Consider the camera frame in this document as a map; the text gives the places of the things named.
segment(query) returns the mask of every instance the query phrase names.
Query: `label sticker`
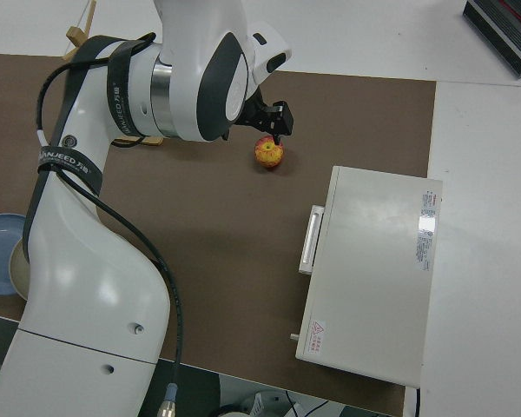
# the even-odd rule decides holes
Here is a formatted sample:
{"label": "label sticker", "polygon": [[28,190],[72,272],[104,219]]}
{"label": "label sticker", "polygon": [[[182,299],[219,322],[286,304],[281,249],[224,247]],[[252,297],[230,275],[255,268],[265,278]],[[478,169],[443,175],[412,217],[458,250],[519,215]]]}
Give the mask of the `label sticker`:
{"label": "label sticker", "polygon": [[436,231],[437,198],[438,196],[433,191],[426,191],[423,194],[415,253],[415,265],[421,271],[430,271],[432,267],[432,238]]}
{"label": "label sticker", "polygon": [[324,332],[326,330],[326,322],[320,320],[311,321],[311,330],[309,332],[308,353],[320,355],[322,342],[324,340]]}

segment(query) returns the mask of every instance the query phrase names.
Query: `cable connector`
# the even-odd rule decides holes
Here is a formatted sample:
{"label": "cable connector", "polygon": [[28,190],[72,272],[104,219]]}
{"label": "cable connector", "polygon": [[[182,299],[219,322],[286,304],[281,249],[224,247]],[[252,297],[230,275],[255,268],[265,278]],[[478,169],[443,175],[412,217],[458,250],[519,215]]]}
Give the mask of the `cable connector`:
{"label": "cable connector", "polygon": [[175,417],[175,403],[173,401],[164,401],[160,405],[156,417]]}
{"label": "cable connector", "polygon": [[166,387],[164,402],[158,409],[156,417],[175,417],[175,396],[177,395],[177,384],[170,382]]}

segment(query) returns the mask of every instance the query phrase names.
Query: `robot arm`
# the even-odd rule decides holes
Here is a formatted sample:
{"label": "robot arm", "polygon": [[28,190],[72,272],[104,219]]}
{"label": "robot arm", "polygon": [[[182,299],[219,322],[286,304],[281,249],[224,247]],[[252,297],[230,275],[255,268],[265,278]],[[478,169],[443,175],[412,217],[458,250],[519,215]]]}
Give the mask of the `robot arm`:
{"label": "robot arm", "polygon": [[289,46],[266,23],[247,26],[240,0],[155,5],[163,22],[155,69],[164,80],[153,75],[153,85],[169,84],[168,108],[157,100],[155,109],[153,98],[155,113],[164,108],[156,117],[160,130],[186,140],[226,136],[246,100],[291,57]]}
{"label": "robot arm", "polygon": [[[149,259],[69,185],[99,195],[113,140],[212,141],[238,121],[291,133],[291,115],[278,120],[287,106],[266,106],[259,91],[290,57],[274,30],[247,26],[240,0],[155,6],[163,44],[95,36],[71,65],[23,231],[31,284],[1,369],[0,417],[135,417],[142,404],[168,325],[168,292]],[[96,58],[107,65],[81,64]],[[172,415],[172,405],[162,412]]]}

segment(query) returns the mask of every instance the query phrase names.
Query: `apple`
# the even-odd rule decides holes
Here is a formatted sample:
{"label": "apple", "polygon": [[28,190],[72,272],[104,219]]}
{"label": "apple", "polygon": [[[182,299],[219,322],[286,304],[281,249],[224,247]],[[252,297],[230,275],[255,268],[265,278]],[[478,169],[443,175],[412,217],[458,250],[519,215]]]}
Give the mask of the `apple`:
{"label": "apple", "polygon": [[284,156],[284,146],[274,143],[271,136],[264,136],[254,145],[254,159],[264,168],[278,165]]}

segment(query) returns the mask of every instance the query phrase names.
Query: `drawer handle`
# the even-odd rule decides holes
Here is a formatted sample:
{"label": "drawer handle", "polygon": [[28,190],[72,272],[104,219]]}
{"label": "drawer handle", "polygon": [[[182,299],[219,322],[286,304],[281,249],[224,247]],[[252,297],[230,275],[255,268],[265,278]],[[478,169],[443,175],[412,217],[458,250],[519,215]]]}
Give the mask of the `drawer handle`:
{"label": "drawer handle", "polygon": [[303,252],[301,254],[301,262],[299,272],[310,275],[313,272],[314,254],[316,245],[319,241],[320,224],[322,223],[322,215],[324,214],[323,206],[313,206],[311,215],[309,216],[309,224],[307,226],[307,234],[303,243]]}

